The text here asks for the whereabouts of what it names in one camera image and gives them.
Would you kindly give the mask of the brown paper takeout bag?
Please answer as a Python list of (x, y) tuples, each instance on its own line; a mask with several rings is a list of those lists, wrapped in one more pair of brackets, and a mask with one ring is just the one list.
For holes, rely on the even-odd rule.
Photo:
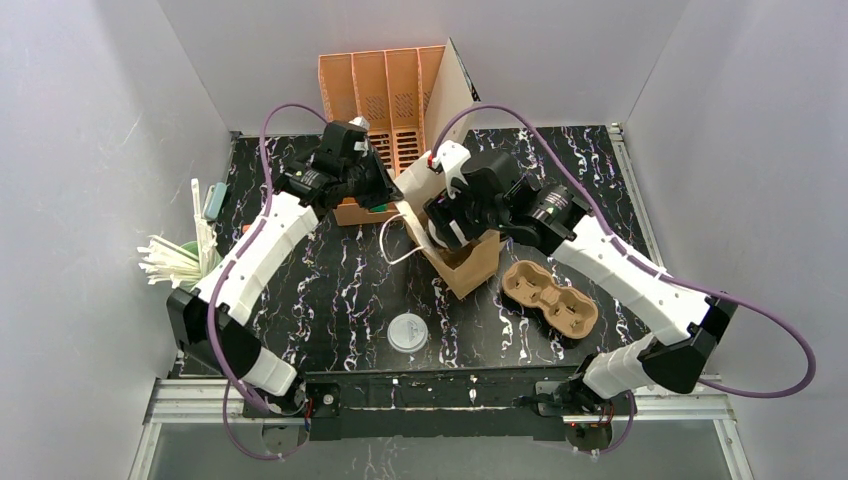
[[(426, 154), (422, 155), (395, 179), (404, 199), (395, 204), (397, 213), (381, 225), (380, 251), (390, 265), (421, 254), (454, 296), (462, 300), (497, 273), (503, 243), (500, 234), (494, 230), (486, 231), (478, 239), (454, 251), (435, 240), (432, 236), (435, 230), (429, 226), (423, 206), (444, 190), (445, 181), (442, 174), (428, 169), (427, 158)], [(413, 248), (403, 255), (392, 257), (385, 247), (385, 236), (387, 227), (394, 221), (404, 224)]]

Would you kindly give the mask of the white plastic cup lid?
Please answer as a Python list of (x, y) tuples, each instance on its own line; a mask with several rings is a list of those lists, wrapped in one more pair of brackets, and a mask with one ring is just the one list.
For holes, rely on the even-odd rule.
[(391, 320), (387, 339), (390, 346), (401, 353), (413, 354), (420, 351), (429, 337), (425, 321), (413, 313), (403, 313)]

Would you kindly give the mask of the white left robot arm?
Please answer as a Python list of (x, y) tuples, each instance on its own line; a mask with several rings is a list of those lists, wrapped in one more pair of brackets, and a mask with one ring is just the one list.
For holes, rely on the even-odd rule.
[(283, 261), (344, 199), (371, 209), (401, 199), (367, 120), (328, 123), (317, 147), (285, 164), (270, 199), (238, 242), (193, 288), (166, 301), (177, 346), (249, 390), (283, 398), (296, 369), (247, 328), (256, 301)]

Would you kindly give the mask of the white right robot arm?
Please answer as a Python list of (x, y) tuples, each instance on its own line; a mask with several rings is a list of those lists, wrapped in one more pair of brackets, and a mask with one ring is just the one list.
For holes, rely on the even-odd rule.
[(424, 204), (436, 244), (456, 251), (495, 230), (577, 270), (649, 328), (642, 340), (585, 361), (576, 379), (583, 390), (609, 399), (653, 384), (694, 389), (734, 308), (640, 269), (643, 257), (619, 251), (587, 202), (563, 185), (533, 185), (504, 152), (472, 154), (449, 142), (423, 159), (444, 182)]

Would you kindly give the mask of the orange desktop file organizer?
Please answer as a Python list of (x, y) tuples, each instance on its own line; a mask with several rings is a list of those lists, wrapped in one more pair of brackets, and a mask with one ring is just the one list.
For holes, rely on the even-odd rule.
[(425, 151), (425, 113), (444, 51), (443, 46), (428, 46), (336, 53), (318, 59), (326, 118), (365, 118), (369, 140), (392, 178)]

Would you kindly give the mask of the white board panel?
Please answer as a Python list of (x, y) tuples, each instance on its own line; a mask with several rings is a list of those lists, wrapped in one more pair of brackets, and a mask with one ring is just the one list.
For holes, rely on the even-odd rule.
[(454, 40), (448, 38), (438, 61), (437, 52), (438, 48), (421, 51), (426, 151), (436, 147), (437, 138), (452, 117), (480, 101)]

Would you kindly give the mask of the teal eraser case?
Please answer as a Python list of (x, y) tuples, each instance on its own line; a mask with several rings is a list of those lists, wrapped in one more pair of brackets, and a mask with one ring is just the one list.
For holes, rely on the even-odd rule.
[(205, 221), (217, 221), (227, 194), (228, 185), (226, 183), (217, 182), (208, 187), (201, 211), (201, 216)]

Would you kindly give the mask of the green cup holder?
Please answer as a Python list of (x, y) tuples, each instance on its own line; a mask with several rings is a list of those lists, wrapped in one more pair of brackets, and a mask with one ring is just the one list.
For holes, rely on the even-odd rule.
[(209, 253), (205, 257), (202, 257), (199, 253), (196, 241), (184, 243), (181, 248), (198, 259), (199, 275), (201, 278), (211, 273), (222, 261), (222, 256), (218, 253), (217, 249), (213, 247), (210, 248)]

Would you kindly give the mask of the white wrapped straws bundle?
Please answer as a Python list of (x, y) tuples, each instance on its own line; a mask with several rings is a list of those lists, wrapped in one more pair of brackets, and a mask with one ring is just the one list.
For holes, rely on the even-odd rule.
[[(205, 257), (211, 247), (217, 249), (217, 238), (211, 223), (201, 216), (203, 205), (199, 181), (193, 178), (190, 187), (195, 241), (199, 253)], [(138, 247), (137, 252), (142, 255), (138, 266), (145, 274), (148, 285), (170, 283), (173, 288), (191, 288), (204, 278), (199, 275), (198, 259), (164, 237), (150, 236), (149, 244)]]

